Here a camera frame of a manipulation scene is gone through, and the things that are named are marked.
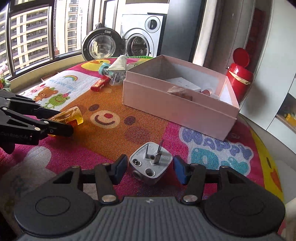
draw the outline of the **colorful play mat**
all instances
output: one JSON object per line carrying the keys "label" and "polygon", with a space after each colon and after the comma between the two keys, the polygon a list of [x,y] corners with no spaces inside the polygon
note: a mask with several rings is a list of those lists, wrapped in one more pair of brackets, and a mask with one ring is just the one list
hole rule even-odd
{"label": "colorful play mat", "polygon": [[[265,187],[283,200],[277,167],[256,133],[238,118],[225,141],[220,141],[156,116],[122,104],[122,86],[106,86],[100,92],[90,87],[100,78],[102,63],[114,58],[79,64],[23,93],[38,104],[55,110],[78,106],[84,123],[77,126],[71,138],[48,137],[38,146],[16,145],[13,154],[0,150],[0,211],[16,232],[13,207],[22,196],[72,165],[91,169],[104,162],[114,162],[121,154],[128,157],[146,142],[159,143],[172,155],[180,155],[187,163],[200,163],[208,169],[227,165]],[[138,58],[128,59],[128,63]],[[172,165],[160,181],[153,185],[136,180],[127,172],[115,187],[123,196],[176,196],[180,185]],[[207,184],[207,198],[217,187]],[[96,198],[93,185],[85,192]]]}

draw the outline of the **potted plant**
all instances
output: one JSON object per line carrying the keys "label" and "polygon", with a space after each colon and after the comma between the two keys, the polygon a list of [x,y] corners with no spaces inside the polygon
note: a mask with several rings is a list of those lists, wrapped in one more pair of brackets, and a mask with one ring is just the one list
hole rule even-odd
{"label": "potted plant", "polygon": [[10,89],[11,83],[9,80],[5,80],[5,77],[4,77],[4,72],[7,70],[9,70],[9,68],[6,64],[3,64],[0,67],[0,89],[11,92],[11,89]]}

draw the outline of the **pink flower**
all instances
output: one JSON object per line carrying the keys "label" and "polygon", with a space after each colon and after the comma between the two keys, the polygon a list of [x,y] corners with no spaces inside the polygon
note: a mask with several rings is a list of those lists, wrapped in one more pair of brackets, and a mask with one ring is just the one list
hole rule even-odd
{"label": "pink flower", "polygon": [[5,71],[9,70],[8,66],[6,64],[3,64],[0,67],[0,74],[3,74]]}

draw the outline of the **apartment building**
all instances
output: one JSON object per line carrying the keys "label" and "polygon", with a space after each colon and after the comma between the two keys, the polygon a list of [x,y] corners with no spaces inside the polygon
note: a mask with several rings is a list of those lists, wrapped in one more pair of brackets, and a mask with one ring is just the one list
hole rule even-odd
{"label": "apartment building", "polygon": [[[5,46],[6,11],[0,12],[0,63],[7,63]],[[48,7],[43,7],[11,18],[11,49],[15,71],[49,58]]]}
{"label": "apartment building", "polygon": [[55,9],[55,52],[64,54],[81,49],[86,36],[88,1],[59,0]]}

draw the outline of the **washing machine door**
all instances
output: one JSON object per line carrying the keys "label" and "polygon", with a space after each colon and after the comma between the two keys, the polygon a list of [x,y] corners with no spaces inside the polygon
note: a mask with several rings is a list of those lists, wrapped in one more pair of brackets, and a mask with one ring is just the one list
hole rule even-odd
{"label": "washing machine door", "polygon": [[82,56],[87,61],[118,57],[123,53],[122,38],[111,28],[97,28],[89,32],[81,47]]}
{"label": "washing machine door", "polygon": [[154,57],[154,44],[150,35],[140,28],[128,31],[124,36],[127,56]]}

